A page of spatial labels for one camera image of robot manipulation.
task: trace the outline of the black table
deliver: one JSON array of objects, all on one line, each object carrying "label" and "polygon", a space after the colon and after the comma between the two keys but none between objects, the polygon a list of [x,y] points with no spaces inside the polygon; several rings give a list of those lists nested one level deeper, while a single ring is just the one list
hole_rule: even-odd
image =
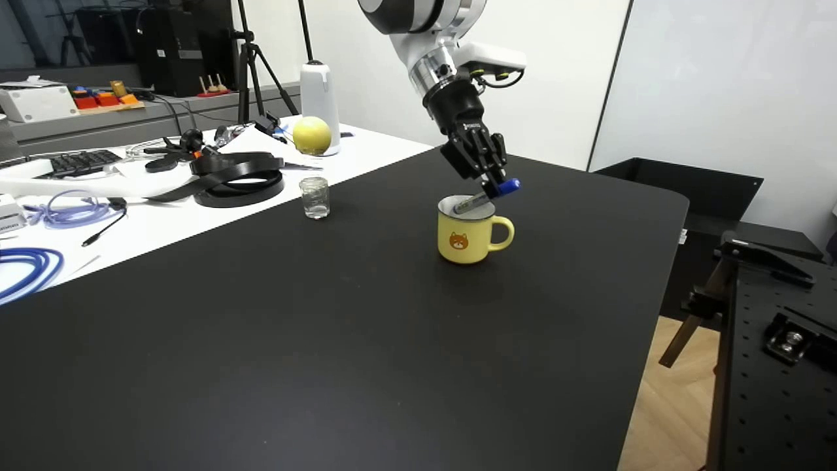
[{"label": "black table", "polygon": [[813,288],[740,262],[722,330],[709,468],[837,468],[837,375],[802,358],[787,366],[764,350],[782,305],[837,324],[837,270],[787,256],[816,275]]},{"label": "black table", "polygon": [[509,171],[477,266],[428,151],[4,305],[0,468],[615,468],[684,198]]}]

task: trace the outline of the floor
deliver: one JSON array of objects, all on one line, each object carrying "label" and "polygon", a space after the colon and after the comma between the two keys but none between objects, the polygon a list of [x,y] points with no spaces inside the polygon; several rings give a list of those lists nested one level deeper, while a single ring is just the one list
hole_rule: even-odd
[{"label": "floor", "polygon": [[718,333],[698,330],[672,368],[658,366],[679,322],[658,317],[619,471],[698,471],[705,462]]}]

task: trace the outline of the yellow lemon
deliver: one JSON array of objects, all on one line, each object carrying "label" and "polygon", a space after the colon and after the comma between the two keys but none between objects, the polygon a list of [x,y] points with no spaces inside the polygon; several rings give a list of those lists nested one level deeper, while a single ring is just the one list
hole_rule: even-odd
[{"label": "yellow lemon", "polygon": [[322,117],[305,114],[292,122],[290,141],[301,154],[323,154],[331,143],[331,129]]}]

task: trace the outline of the black stand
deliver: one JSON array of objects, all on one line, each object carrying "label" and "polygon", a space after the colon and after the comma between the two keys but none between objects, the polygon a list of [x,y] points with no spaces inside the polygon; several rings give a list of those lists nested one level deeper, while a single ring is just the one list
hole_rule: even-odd
[{"label": "black stand", "polygon": [[259,114],[263,114],[263,99],[260,99],[255,61],[260,61],[260,65],[268,74],[271,84],[281,93],[281,101],[290,109],[290,114],[297,114],[297,108],[292,104],[290,93],[280,84],[276,74],[271,70],[271,65],[266,63],[260,46],[255,45],[254,32],[245,23],[242,0],[237,0],[237,14],[239,14],[239,29],[242,29],[242,32],[235,32],[235,39],[242,39],[242,45],[237,46],[237,70],[235,70],[235,80],[237,80],[237,122],[249,122],[251,120],[251,96],[249,96],[249,84],[245,84],[249,74],[251,74],[251,80],[254,80],[255,109],[259,109]]}]

